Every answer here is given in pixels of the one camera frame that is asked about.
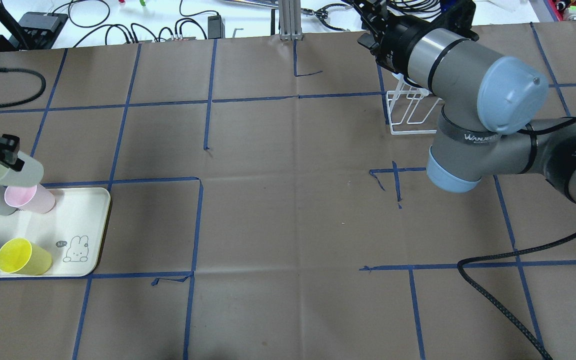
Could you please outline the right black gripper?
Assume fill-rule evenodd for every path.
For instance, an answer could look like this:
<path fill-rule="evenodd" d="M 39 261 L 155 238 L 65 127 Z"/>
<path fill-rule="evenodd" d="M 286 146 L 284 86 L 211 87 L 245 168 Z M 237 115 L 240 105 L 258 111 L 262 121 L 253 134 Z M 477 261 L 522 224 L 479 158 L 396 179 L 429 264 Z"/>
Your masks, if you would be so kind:
<path fill-rule="evenodd" d="M 411 14 L 394 14 L 389 0 L 349 0 L 369 34 L 358 43 L 391 73 L 409 75 L 409 60 L 421 31 L 421 19 Z"/>

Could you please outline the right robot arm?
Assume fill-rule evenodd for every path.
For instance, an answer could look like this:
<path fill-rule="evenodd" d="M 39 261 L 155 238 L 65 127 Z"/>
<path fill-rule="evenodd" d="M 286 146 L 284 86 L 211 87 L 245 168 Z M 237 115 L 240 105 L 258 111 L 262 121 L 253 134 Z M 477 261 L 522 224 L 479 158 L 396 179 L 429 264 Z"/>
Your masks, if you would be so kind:
<path fill-rule="evenodd" d="M 368 30 L 358 42 L 382 68 L 443 100 L 427 177 L 453 193 L 487 176 L 541 174 L 576 203 L 576 117 L 537 120 L 546 75 L 478 43 L 476 5 L 457 0 L 433 21 L 391 12 L 388 0 L 352 0 Z"/>

